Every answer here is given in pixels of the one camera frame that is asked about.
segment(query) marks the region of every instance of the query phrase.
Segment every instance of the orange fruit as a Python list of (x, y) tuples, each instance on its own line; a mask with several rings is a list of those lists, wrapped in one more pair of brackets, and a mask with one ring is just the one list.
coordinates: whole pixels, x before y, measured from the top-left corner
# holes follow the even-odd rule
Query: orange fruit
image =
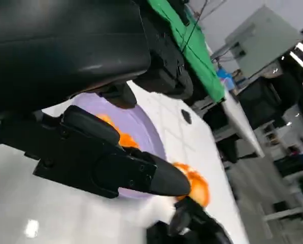
[(98, 114), (98, 118), (104, 120), (106, 123), (111, 125), (119, 134), (120, 134), (120, 141), (119, 144), (124, 147), (135, 147), (139, 149), (139, 145), (135, 142), (135, 140), (127, 133), (123, 133), (120, 129), (115, 126), (112, 119), (106, 114)]
[[(191, 192), (188, 196), (202, 207), (208, 206), (210, 202), (210, 192), (207, 181), (196, 170), (186, 164), (175, 162), (173, 165), (181, 170), (190, 182)], [(182, 200), (184, 197), (186, 196), (180, 196), (177, 197), (177, 199)]]

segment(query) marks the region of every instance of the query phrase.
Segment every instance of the white table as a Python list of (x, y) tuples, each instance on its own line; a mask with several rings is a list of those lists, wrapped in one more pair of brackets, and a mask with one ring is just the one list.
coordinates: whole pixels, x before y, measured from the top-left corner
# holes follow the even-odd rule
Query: white table
[[(169, 161), (188, 163), (208, 181), (207, 211), (236, 244), (248, 244), (239, 211), (209, 127), (183, 102), (149, 94), (131, 84), (154, 122)], [(69, 102), (48, 109), (61, 113)], [(191, 112), (192, 125), (180, 114)], [(32, 175), (36, 163), (0, 145), (0, 244), (145, 243), (145, 228), (168, 222), (173, 199), (106, 199)]]
[(237, 133), (253, 147), (257, 155), (264, 158), (265, 153), (263, 152), (253, 129), (249, 125), (248, 119), (240, 103), (236, 102), (231, 94), (225, 90), (225, 101), (220, 105), (215, 105), (210, 97), (206, 97), (204, 100), (197, 101), (192, 108), (200, 117), (203, 117), (213, 106), (222, 106), (229, 120), (227, 126), (213, 132), (215, 140), (220, 141)]

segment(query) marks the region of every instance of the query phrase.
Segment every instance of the green cloth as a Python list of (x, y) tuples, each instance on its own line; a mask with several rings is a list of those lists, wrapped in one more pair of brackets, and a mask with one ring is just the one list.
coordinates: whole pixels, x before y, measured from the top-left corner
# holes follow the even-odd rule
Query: green cloth
[[(193, 30), (194, 19), (191, 17), (190, 24), (185, 26), (167, 0), (148, 0), (148, 2), (161, 17), (170, 23), (174, 38), (183, 50)], [(214, 102), (219, 102), (224, 97), (224, 87), (210, 60), (205, 38), (199, 26), (195, 27), (183, 54), (191, 64), (210, 97)]]

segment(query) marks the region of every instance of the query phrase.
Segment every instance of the white tabletop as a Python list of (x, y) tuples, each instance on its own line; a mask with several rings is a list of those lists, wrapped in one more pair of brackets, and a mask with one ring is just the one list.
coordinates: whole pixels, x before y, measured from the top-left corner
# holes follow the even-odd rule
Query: white tabletop
[[(208, 181), (207, 207), (234, 243), (247, 244), (243, 224), (210, 128), (183, 102), (149, 94), (130, 84), (155, 124), (170, 162), (187, 163)], [(48, 109), (58, 115), (70, 103)], [(192, 125), (180, 114), (191, 113)], [(106, 199), (33, 176), (35, 161), (0, 145), (0, 244), (145, 243), (145, 228), (168, 222), (169, 197)]]
[(237, 133), (253, 146), (260, 157), (264, 158), (265, 153), (248, 122), (241, 104), (236, 102), (227, 90), (225, 90), (225, 101), (222, 102), (222, 107)]

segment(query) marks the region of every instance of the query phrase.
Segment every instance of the floor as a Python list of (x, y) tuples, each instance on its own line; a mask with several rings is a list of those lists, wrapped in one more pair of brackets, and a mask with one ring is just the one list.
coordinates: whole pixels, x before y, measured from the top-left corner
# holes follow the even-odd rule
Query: floor
[[(251, 153), (251, 149), (242, 140), (238, 141), (238, 149), (240, 156)], [(300, 220), (269, 223), (262, 220), (265, 214), (273, 212), (273, 203), (286, 198), (291, 204), (294, 203), (268, 154), (264, 159), (239, 160), (230, 166), (228, 177), (237, 189), (238, 207), (250, 244), (303, 243), (303, 224)], [(283, 231), (285, 229), (292, 229), (293, 234), (286, 235)]]

